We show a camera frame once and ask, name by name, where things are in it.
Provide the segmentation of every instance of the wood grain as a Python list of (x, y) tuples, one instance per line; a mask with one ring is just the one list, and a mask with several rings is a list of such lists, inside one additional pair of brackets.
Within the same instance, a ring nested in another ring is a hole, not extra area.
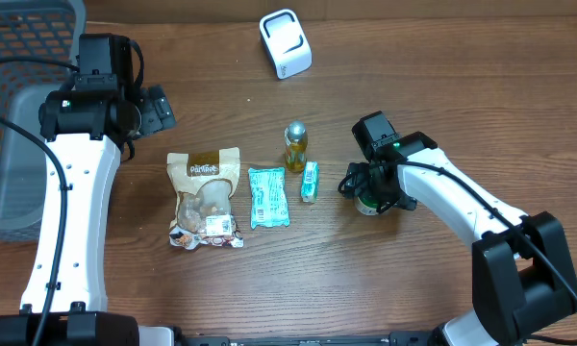
[[(336, 192), (363, 156), (350, 134), (382, 110), (422, 131), (466, 174), (564, 224), (577, 271), (577, 17), (310, 22), (308, 71), (283, 82), (242, 24), (106, 25), (138, 41), (145, 83), (162, 84), (177, 128), (139, 140), (116, 175), (105, 251), (110, 311), (189, 335), (386, 334), (433, 329), (471, 307), (470, 256), (424, 207), (358, 214)], [(291, 225), (250, 230), (247, 168), (277, 166), (301, 119), (321, 169), (318, 202), (287, 176)], [(169, 152), (237, 146), (240, 250), (167, 243)], [(0, 243), (0, 314), (15, 313), (36, 244)], [(577, 316), (547, 334), (577, 336)]]
[(300, 20), (577, 15), (577, 0), (87, 0), (88, 20), (109, 23), (259, 21), (289, 8)]

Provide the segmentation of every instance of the white box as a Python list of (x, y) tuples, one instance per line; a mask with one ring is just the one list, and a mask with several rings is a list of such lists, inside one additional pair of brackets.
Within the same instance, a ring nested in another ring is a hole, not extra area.
[(268, 14), (261, 19), (259, 29), (278, 78), (288, 78), (312, 65), (310, 44), (295, 12), (284, 9)]

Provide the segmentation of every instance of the brown label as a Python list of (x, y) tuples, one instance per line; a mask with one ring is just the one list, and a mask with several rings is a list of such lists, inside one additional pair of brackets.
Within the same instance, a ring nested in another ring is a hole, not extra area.
[(220, 152), (189, 155), (187, 169), (188, 175), (191, 177), (218, 175), (220, 173)]

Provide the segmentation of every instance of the yellow liquid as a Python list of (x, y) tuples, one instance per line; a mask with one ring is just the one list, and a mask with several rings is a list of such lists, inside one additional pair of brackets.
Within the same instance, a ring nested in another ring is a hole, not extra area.
[(306, 147), (308, 140), (302, 139), (291, 143), (285, 149), (285, 164), (293, 173), (301, 173), (306, 168)]

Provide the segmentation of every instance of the bottle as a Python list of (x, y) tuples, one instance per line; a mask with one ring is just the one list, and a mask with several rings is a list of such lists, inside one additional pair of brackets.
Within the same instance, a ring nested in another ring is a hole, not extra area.
[(308, 146), (308, 133), (306, 125), (295, 120), (285, 130), (285, 164), (287, 169), (294, 173), (303, 172), (306, 167), (306, 147)]

